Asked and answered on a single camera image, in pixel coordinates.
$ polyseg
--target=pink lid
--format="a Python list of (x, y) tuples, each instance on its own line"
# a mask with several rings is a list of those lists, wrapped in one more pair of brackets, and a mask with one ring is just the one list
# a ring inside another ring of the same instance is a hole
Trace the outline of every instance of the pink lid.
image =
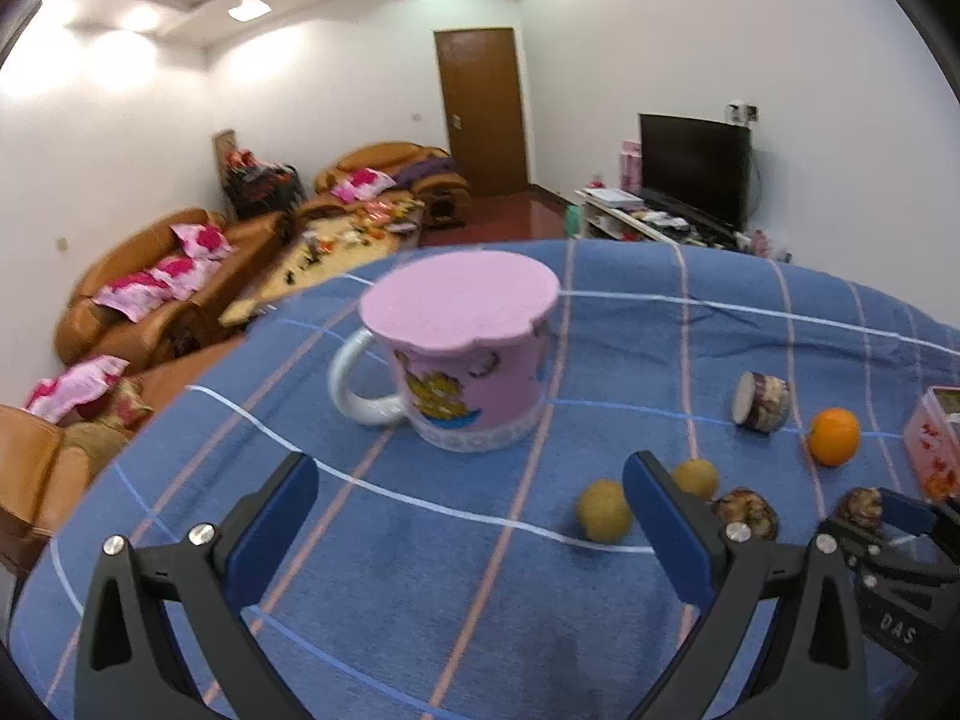
[(360, 298), (360, 319), (394, 346), (451, 355), (531, 335), (560, 293), (546, 265), (505, 251), (458, 251), (390, 272)]

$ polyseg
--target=brown leather sofa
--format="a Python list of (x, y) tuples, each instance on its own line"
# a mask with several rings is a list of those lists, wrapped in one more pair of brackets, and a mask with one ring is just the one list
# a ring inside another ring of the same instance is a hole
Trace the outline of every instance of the brown leather sofa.
[[(217, 224), (237, 247), (208, 285), (189, 300), (171, 300), (140, 322), (98, 306), (90, 299), (110, 281), (135, 274), (179, 250), (171, 224)], [(222, 215), (188, 208), (155, 221), (94, 263), (80, 278), (54, 336), (56, 354), (66, 365), (99, 354), (112, 354), (137, 373), (172, 360), (191, 348), (224, 338), (217, 317), (238, 293), (277, 256), (282, 246), (281, 215), (267, 214), (227, 224)]]
[[(317, 175), (313, 182), (317, 197), (299, 206), (298, 214), (301, 217), (310, 217), (317, 209), (339, 204), (339, 200), (328, 192), (340, 181), (349, 178), (352, 172), (361, 170), (363, 167), (372, 167), (373, 170), (380, 170), (393, 176), (405, 167), (424, 161), (427, 157), (448, 156), (450, 156), (449, 153), (443, 148), (418, 146), (416, 143), (407, 141), (384, 141), (363, 146), (357, 151), (342, 156), (336, 164)], [(440, 201), (450, 206), (445, 208), (450, 217), (462, 214), (464, 206), (469, 202), (469, 190), (469, 182), (459, 173), (451, 172), (421, 178), (414, 182), (409, 193), (404, 190), (403, 196), (414, 196), (424, 201), (427, 213), (426, 223), (429, 225), (440, 215), (435, 213), (438, 209), (434, 207)], [(388, 190), (384, 194), (396, 197), (400, 192)]]
[[(142, 373), (140, 396), (155, 410), (150, 418), (242, 341), (237, 336)], [(0, 405), (0, 562), (21, 578), (104, 469), (102, 459), (65, 445), (65, 435), (61, 427)]]

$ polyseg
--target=blue tablecloth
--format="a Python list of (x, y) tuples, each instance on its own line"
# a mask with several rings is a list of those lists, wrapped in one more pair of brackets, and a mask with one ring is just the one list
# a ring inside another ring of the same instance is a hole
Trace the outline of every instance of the blue tablecloth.
[[(637, 449), (668, 467), (710, 459), (724, 490), (748, 485), (770, 500), (781, 541), (807, 541), (855, 485), (918, 493), (899, 433), (923, 388), (956, 381), (949, 327), (875, 290), (739, 254), (592, 241), (496, 248), (543, 261), (565, 285), (536, 435), (461, 456), (407, 425), (375, 431), (332, 408), (330, 359), (358, 327), (366, 280), (395, 261), (288, 299), (104, 471), (27, 583), (11, 649), (57, 717), (73, 716), (78, 624), (104, 539), (160, 544), (219, 522), (291, 447), (322, 462), (320, 495), (244, 616), (320, 720), (418, 718), (429, 704), (435, 717), (472, 720), (626, 717), (691, 614), (639, 528), (625, 548), (592, 549), (575, 541), (572, 509), (594, 480), (618, 479)], [(771, 437), (731, 424), (744, 370), (793, 384), (795, 413)], [(360, 394), (390, 389), (376, 353), (354, 379)], [(849, 464), (815, 469), (800, 434), (830, 406), (853, 410), (864, 436)], [(503, 519), (512, 507), (525, 524)], [(173, 610), (200, 691), (232, 715)], [(736, 699), (768, 615), (765, 605), (713, 713)], [(868, 657), (878, 704), (905, 672), (869, 643)]]

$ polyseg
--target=white wall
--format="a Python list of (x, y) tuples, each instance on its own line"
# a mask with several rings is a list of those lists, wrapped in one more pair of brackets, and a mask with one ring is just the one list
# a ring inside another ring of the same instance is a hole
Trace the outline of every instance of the white wall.
[[(90, 263), (161, 215), (220, 203), (201, 52), (161, 47), (144, 85), (108, 91), (88, 74), (96, 35), (33, 29), (0, 69), (0, 402), (13, 405), (62, 369), (54, 326)], [(37, 79), (55, 88), (24, 89)]]
[[(243, 148), (314, 176), (364, 143), (448, 148), (433, 32), (510, 26), (529, 95), (515, 0), (346, 0), (211, 61), (217, 122)], [(414, 121), (419, 115), (419, 122)], [(532, 127), (526, 119), (533, 173)]]
[(960, 109), (894, 0), (520, 0), (539, 183), (616, 182), (637, 113), (760, 107), (755, 224), (960, 324)]

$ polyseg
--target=flat screen tv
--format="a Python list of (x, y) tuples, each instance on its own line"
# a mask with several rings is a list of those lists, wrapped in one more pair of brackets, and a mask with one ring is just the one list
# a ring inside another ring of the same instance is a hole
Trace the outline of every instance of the flat screen tv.
[(643, 189), (733, 229), (747, 223), (750, 129), (680, 116), (640, 114)]

